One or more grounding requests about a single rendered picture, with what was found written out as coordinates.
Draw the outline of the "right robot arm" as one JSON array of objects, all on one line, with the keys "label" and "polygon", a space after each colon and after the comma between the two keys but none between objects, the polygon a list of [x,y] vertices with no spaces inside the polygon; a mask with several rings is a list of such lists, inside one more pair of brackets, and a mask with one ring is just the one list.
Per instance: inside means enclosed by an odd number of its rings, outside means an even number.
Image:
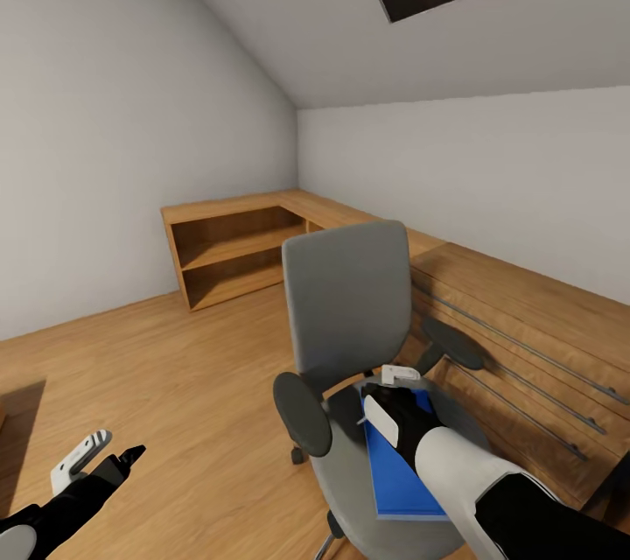
[{"label": "right robot arm", "polygon": [[630,535],[566,507],[544,483],[484,451],[416,406],[398,381],[413,368],[382,365],[361,386],[363,417],[387,439],[479,560],[630,560]]}]

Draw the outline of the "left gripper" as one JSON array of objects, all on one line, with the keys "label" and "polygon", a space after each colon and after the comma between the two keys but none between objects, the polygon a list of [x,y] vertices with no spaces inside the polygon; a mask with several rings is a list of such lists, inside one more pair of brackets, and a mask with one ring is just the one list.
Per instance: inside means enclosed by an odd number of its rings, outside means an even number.
[{"label": "left gripper", "polygon": [[104,503],[120,488],[129,477],[130,467],[146,451],[139,446],[127,449],[119,458],[111,454],[105,458],[86,478],[81,479],[67,490],[53,497],[69,497],[77,504],[79,518],[70,536],[75,535],[92,517],[99,512]]}]

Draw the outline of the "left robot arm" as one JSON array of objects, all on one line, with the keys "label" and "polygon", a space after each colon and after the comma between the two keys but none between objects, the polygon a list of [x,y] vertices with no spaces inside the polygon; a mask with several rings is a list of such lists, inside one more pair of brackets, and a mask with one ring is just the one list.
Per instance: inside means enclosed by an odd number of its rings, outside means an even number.
[{"label": "left robot arm", "polygon": [[88,435],[53,468],[53,500],[43,507],[29,505],[0,520],[0,560],[45,560],[99,512],[146,451],[141,444],[119,458],[111,454],[89,475],[82,472],[112,437],[109,430]]}]

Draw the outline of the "folder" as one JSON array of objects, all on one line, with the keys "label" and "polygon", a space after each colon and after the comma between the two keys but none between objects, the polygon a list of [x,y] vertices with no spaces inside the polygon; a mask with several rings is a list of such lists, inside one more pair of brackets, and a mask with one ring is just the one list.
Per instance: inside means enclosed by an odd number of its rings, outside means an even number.
[{"label": "folder", "polygon": [[[437,415],[429,393],[412,389],[416,406]],[[397,451],[363,417],[377,521],[448,522],[448,514]]]}]

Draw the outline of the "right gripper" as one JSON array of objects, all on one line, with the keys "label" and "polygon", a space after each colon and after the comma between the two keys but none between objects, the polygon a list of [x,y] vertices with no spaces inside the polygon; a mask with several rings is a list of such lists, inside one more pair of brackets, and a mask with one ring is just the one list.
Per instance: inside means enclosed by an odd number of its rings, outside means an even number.
[{"label": "right gripper", "polygon": [[[370,382],[366,386],[361,386],[360,397],[362,399],[366,398],[367,394],[371,394],[374,389],[376,389],[376,384],[372,384]],[[417,395],[412,393],[411,389],[400,388],[400,393],[403,393],[403,396],[411,400],[413,403],[417,403]]]}]

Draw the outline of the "swivel chair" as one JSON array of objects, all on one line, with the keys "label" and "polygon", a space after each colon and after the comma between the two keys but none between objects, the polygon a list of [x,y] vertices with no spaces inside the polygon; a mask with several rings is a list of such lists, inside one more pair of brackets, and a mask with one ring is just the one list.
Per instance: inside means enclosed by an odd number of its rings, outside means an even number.
[{"label": "swivel chair", "polygon": [[[412,326],[411,259],[407,227],[378,220],[296,234],[282,241],[283,278],[298,374],[273,383],[276,409],[294,441],[295,466],[310,455],[329,504],[331,532],[313,560],[334,539],[348,537],[368,560],[443,560],[465,539],[452,521],[377,521],[361,386],[382,384],[373,369],[392,365]],[[424,377],[446,354],[464,368],[484,367],[475,346],[445,322],[423,318],[433,345],[413,368],[417,382],[394,386],[429,393],[438,421],[472,444],[493,452],[486,434],[451,395]],[[356,381],[324,399],[350,377]]]}]

